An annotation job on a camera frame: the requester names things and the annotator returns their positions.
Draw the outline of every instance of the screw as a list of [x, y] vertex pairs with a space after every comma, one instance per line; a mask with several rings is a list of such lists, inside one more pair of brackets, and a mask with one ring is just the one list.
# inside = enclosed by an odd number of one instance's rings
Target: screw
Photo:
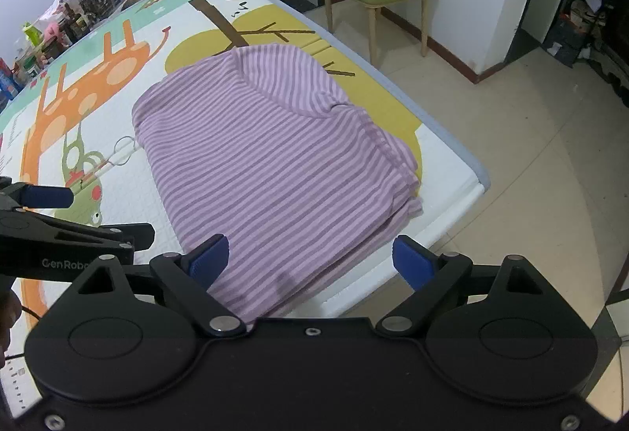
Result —
[[405, 332], [413, 326], [413, 322], [403, 316], [389, 316], [383, 319], [381, 324], [389, 332]]
[[50, 431], [61, 431], [65, 429], [65, 421], [58, 415], [48, 415], [43, 423]]
[[240, 326], [240, 320], [234, 316], [217, 316], [210, 320], [210, 327], [217, 332], [231, 332]]
[[581, 419], [576, 415], [568, 415], [561, 421], [561, 431], [576, 431], [581, 425]]

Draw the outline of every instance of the tile floor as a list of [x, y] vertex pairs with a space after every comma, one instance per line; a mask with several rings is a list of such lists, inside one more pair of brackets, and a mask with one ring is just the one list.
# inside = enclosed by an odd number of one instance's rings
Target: tile floor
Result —
[[[335, 35], [368, 58], [367, 15], [334, 6]], [[323, 8], [308, 13], [325, 25]], [[562, 66], [537, 49], [474, 86], [385, 18], [378, 67], [487, 167], [492, 187], [433, 248], [477, 262], [525, 255], [588, 325], [596, 320], [629, 251], [629, 109], [586, 64]], [[377, 320], [403, 301], [401, 279], [348, 314]], [[622, 414], [621, 362], [589, 401]]]

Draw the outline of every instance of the folded clothing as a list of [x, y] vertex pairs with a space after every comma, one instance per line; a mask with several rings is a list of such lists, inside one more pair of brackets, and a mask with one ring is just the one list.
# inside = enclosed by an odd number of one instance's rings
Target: folded clothing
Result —
[[215, 233], [230, 241], [210, 294], [245, 321], [364, 258], [421, 209], [408, 146], [294, 46], [179, 69], [132, 115], [184, 252]]

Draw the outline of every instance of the cartoon play mat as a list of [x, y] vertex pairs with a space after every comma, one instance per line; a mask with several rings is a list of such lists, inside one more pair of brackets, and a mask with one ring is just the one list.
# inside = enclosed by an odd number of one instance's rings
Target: cartoon play mat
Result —
[[[131, 107], [178, 68], [234, 47], [269, 43], [290, 43], [312, 55], [355, 105], [412, 150], [423, 211], [402, 233], [430, 247], [489, 187], [479, 162], [432, 117], [322, 27], [278, 0], [144, 0], [125, 10], [67, 50], [2, 112], [0, 173], [14, 181], [70, 187], [71, 208], [41, 210], [57, 218], [93, 226], [151, 223], [155, 242], [136, 254], [136, 262], [180, 252], [134, 138]], [[303, 298], [293, 299], [289, 315], [338, 316], [394, 274], [388, 244], [325, 289], [304, 291]], [[65, 287], [18, 280], [14, 290], [41, 315]], [[32, 324], [18, 321], [9, 354], [23, 350]], [[1, 374], [14, 414], [39, 396], [23, 359]]]

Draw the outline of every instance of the black cable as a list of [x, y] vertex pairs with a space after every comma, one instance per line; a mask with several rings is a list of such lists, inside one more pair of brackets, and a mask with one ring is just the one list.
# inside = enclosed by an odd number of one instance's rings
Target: black cable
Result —
[[[34, 311], [30, 310], [28, 307], [25, 307], [24, 305], [22, 305], [22, 310], [26, 312], [27, 314], [33, 316], [38, 321], [41, 319]], [[5, 361], [15, 360], [16, 358], [22, 358], [23, 356], [24, 356], [24, 353], [20, 353], [19, 355], [10, 355], [8, 357], [5, 357], [4, 360]]]

